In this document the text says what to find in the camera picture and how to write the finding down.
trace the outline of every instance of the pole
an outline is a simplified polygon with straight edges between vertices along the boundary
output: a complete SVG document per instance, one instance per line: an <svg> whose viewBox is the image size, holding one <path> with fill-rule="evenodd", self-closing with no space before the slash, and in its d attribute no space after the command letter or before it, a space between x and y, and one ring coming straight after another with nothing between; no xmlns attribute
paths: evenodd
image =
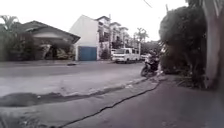
<svg viewBox="0 0 224 128"><path fill-rule="evenodd" d="M166 13L169 12L169 8L168 8L168 5L166 4Z"/></svg>
<svg viewBox="0 0 224 128"><path fill-rule="evenodd" d="M110 30L110 23L111 23L111 14L109 14L109 55L110 55L110 59L112 59L112 56L111 56L112 44L111 44L111 30Z"/></svg>

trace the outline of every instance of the asphalt road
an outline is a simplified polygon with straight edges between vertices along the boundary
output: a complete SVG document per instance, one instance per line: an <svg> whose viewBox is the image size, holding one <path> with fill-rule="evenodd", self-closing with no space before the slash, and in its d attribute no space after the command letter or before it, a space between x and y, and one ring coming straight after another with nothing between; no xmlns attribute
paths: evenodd
<svg viewBox="0 0 224 128"><path fill-rule="evenodd" d="M76 66L28 66L0 68L0 96L10 93L59 92L69 95L140 78L142 63L90 62Z"/></svg>

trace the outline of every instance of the white building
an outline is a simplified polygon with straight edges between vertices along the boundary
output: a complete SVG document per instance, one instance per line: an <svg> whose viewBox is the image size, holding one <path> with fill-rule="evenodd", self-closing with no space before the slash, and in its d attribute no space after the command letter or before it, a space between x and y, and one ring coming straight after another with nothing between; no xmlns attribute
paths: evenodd
<svg viewBox="0 0 224 128"><path fill-rule="evenodd" d="M82 15L69 32L81 37L74 45L76 60L93 61L99 59L98 21Z"/></svg>
<svg viewBox="0 0 224 128"><path fill-rule="evenodd" d="M70 33L81 39L74 45L76 60L98 60L104 49L125 47L129 44L128 29L117 22L110 23L110 18L102 16L92 19L80 16Z"/></svg>

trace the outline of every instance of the building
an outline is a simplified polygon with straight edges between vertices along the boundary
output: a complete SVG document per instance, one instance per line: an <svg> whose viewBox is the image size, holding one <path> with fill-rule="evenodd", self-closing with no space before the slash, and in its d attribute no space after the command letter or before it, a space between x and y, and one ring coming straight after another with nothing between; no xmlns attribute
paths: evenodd
<svg viewBox="0 0 224 128"><path fill-rule="evenodd" d="M98 60L103 50L130 46L128 28L118 22L111 23L106 16L92 19L82 15L69 32L81 37L74 45L75 58L80 61Z"/></svg>
<svg viewBox="0 0 224 128"><path fill-rule="evenodd" d="M82 15L69 30L70 33L81 37L74 44L76 60L94 61L99 59L98 24L98 21Z"/></svg>
<svg viewBox="0 0 224 128"><path fill-rule="evenodd" d="M109 49L109 38L110 38L110 18L102 16L98 19L98 33L99 33L99 45L100 45L100 54L103 49Z"/></svg>
<svg viewBox="0 0 224 128"><path fill-rule="evenodd" d="M37 59L71 59L71 46L80 39L79 36L38 21L24 23L22 29L29 32L35 44L40 47L36 55Z"/></svg>

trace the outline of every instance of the blue door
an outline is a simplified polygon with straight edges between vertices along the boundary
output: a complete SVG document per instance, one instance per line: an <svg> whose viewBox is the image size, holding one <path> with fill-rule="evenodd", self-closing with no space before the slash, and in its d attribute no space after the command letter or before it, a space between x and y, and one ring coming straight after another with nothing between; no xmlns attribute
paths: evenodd
<svg viewBox="0 0 224 128"><path fill-rule="evenodd" d="M97 48L79 46L79 61L95 61L97 60Z"/></svg>

